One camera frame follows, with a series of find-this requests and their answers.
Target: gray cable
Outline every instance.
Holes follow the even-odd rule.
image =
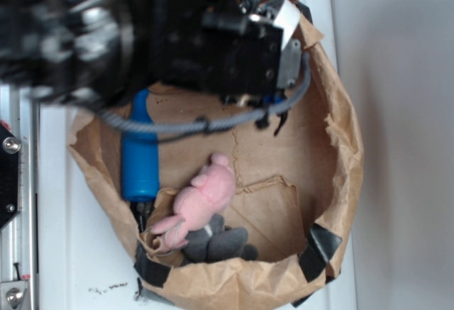
[[[311,70],[309,68],[309,54],[304,53],[301,56],[301,65],[303,67],[304,76],[302,83],[295,89],[293,95],[284,101],[273,104],[266,109],[254,109],[245,113],[227,118],[219,118],[216,120],[200,120],[189,123],[161,123],[149,124],[129,120],[108,110],[98,111],[97,116],[112,128],[123,132],[131,133],[211,133],[216,131],[224,131],[236,127],[243,123],[257,121],[264,118],[267,114],[283,114],[291,109],[306,93],[311,82]]]

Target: gray stuffed animal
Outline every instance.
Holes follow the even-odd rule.
[[[248,242],[248,232],[243,227],[226,228],[224,218],[215,214],[208,225],[198,231],[189,232],[189,241],[183,248],[183,265],[191,262],[218,262],[230,258],[256,260],[257,248]]]

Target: pink stuffed animal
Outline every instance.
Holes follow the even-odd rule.
[[[183,248],[188,232],[205,227],[211,217],[223,211],[235,195],[235,174],[223,153],[211,156],[211,165],[201,169],[191,180],[191,186],[182,189],[175,197],[174,216],[158,221],[150,228],[162,235],[159,252]]]

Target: paper bag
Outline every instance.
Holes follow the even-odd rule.
[[[187,186],[213,152],[230,157],[238,191],[224,216],[229,226],[248,229],[258,261],[178,267],[179,253],[156,257],[155,238],[138,232],[120,195],[121,134],[89,114],[74,122],[70,152],[144,286],[179,307],[274,309],[309,296],[340,273],[362,184],[362,139],[355,110],[319,43],[322,34],[301,16],[295,36],[311,56],[312,81],[277,137],[274,117],[265,130],[245,124],[159,147],[160,183],[166,187],[159,200]],[[148,112],[156,123],[238,112],[217,96],[161,84],[150,91]],[[126,115],[127,109],[118,112]],[[171,199],[160,202],[155,216],[171,211]]]

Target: blue cylinder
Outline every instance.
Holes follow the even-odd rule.
[[[147,112],[147,96],[148,89],[137,93],[130,120],[153,123]],[[123,198],[126,201],[154,201],[160,188],[156,134],[123,134],[121,180]]]

